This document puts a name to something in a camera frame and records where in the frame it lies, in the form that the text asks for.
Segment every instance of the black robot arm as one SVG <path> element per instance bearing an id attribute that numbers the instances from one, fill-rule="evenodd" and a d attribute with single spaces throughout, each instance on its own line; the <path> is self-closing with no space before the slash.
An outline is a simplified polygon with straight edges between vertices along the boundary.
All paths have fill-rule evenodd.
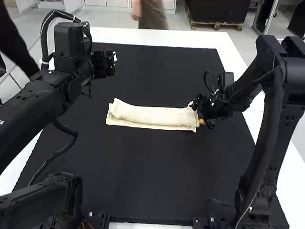
<path id="1" fill-rule="evenodd" d="M 52 12 L 56 12 L 55 15 L 66 14 L 53 10 L 44 23 L 54 19 Z M 42 37 L 46 35 L 45 28 L 42 26 Z M 44 52 L 43 69 L 32 76 L 17 95 L 0 106 L 0 173 L 49 123 L 75 137 L 77 133 L 62 126 L 56 119 L 84 93 L 83 87 L 90 86 L 92 79 L 115 73 L 115 52 L 92 50 L 89 23 L 59 23 L 54 28 L 54 39 L 55 52 L 47 58 L 47 52 Z M 55 70 L 49 71 L 47 66 L 52 57 Z M 82 181 L 79 177 L 61 173 L 36 185 L 30 184 L 27 188 L 0 197 L 1 229 L 32 228 L 52 215 L 51 224 L 59 225 L 61 229 L 80 226 Z"/>
<path id="2" fill-rule="evenodd" d="M 89 29 L 88 22 L 56 25 L 55 53 L 47 59 L 54 57 L 55 70 L 32 76 L 0 107 L 0 173 L 41 129 L 73 105 L 93 78 L 114 75 L 115 52 L 92 51 Z"/>
<path id="3" fill-rule="evenodd" d="M 235 195 L 233 228 L 267 227 L 278 203 L 276 184 L 294 128 L 305 110 L 305 44 L 286 37 L 282 45 L 274 36 L 261 35 L 257 56 L 244 74 L 233 82 L 232 73 L 218 76 L 217 84 L 204 82 L 210 95 L 197 95 L 191 107 L 203 116 L 208 128 L 216 120 L 245 111 L 263 90 L 264 115 L 251 162 Z"/>
<path id="4" fill-rule="evenodd" d="M 81 224 L 82 180 L 68 173 L 50 175 L 44 181 L 0 197 L 0 228 L 29 229 L 49 216 L 61 229 Z"/>

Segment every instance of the black mat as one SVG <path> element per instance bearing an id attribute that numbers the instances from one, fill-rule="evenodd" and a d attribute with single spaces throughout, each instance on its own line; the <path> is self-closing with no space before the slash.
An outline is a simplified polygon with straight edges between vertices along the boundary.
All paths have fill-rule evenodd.
<path id="1" fill-rule="evenodd" d="M 121 44 L 113 48 L 117 73 L 93 82 L 93 100 L 81 97 L 61 120 L 80 132 L 75 146 L 42 174 L 66 171 L 83 178 L 83 205 L 106 210 L 116 221 L 190 224 L 205 213 L 207 198 L 233 202 L 254 142 L 241 114 L 197 133 L 105 124 L 108 103 L 119 98 L 142 106 L 186 107 L 205 93 L 203 72 L 224 71 L 216 50 Z M 16 189 L 69 137 L 45 128 Z"/>

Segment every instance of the person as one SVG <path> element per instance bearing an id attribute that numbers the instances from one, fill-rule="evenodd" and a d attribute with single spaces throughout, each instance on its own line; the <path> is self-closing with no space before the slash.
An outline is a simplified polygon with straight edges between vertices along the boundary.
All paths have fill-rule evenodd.
<path id="1" fill-rule="evenodd" d="M 11 20 L 3 0 L 0 0 L 0 21 L 2 27 L 0 51 L 17 64 L 28 77 L 39 72 L 40 69 L 31 57 L 24 40 Z"/>
<path id="2" fill-rule="evenodd" d="M 162 0 L 134 0 L 132 18 L 139 21 L 139 29 L 167 30 Z"/>

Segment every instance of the white towel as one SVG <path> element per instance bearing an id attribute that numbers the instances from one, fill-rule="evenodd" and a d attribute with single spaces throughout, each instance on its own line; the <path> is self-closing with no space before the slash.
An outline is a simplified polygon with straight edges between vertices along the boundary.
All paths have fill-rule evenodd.
<path id="1" fill-rule="evenodd" d="M 199 127 L 197 111 L 191 107 L 133 106 L 119 99 L 109 104 L 107 125 L 122 125 L 160 130 L 192 130 Z"/>

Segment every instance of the gray floor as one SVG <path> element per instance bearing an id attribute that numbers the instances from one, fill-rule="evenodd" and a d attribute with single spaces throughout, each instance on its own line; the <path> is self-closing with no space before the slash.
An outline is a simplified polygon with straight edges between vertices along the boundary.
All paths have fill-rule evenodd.
<path id="1" fill-rule="evenodd" d="M 44 16 L 49 10 L 42 9 L 29 9 L 22 15 L 19 14 L 17 8 L 9 8 L 10 16 L 17 25 L 20 34 L 24 38 L 30 54 L 38 62 L 41 59 L 41 47 L 39 42 L 39 31 L 41 22 Z M 75 13 L 82 21 L 89 21 L 91 26 L 94 27 L 116 27 L 116 28 L 137 28 L 137 22 L 131 19 L 130 13 L 127 12 L 110 12 L 110 11 L 91 11 L 81 10 Z M 251 26 L 254 20 L 254 12 L 249 12 L 243 27 L 242 32 L 236 31 L 230 26 L 223 26 L 220 31 L 228 32 L 235 46 L 237 47 L 242 58 L 246 64 L 250 64 L 256 56 L 255 40 L 257 34 L 252 30 Z M 190 31 L 190 25 L 186 17 L 185 9 L 183 7 L 183 0 L 179 0 L 177 4 L 177 13 L 175 15 L 168 15 L 167 20 L 169 28 L 171 30 L 188 30 Z M 289 20 L 285 17 L 285 14 L 278 12 L 276 18 L 273 19 L 269 34 L 275 35 L 276 38 L 282 39 L 287 35 L 292 35 L 288 30 Z M 49 51 L 54 50 L 53 28 L 52 24 L 49 28 L 48 44 Z M 205 26 L 197 28 L 195 31 L 214 31 L 212 27 Z M 16 67 L 8 58 L 4 57 L 4 61 L 7 65 L 8 72 L 17 80 L 21 87 L 28 82 L 28 78 Z M 2 83 L 0 79 L 0 97 L 3 101 L 7 101 L 14 96 L 19 88 L 15 82 L 7 77 Z M 305 117 L 302 118 L 295 129 L 293 136 L 293 142 L 300 152 L 301 156 L 305 160 L 305 142 L 303 141 L 303 134 L 305 132 Z"/>

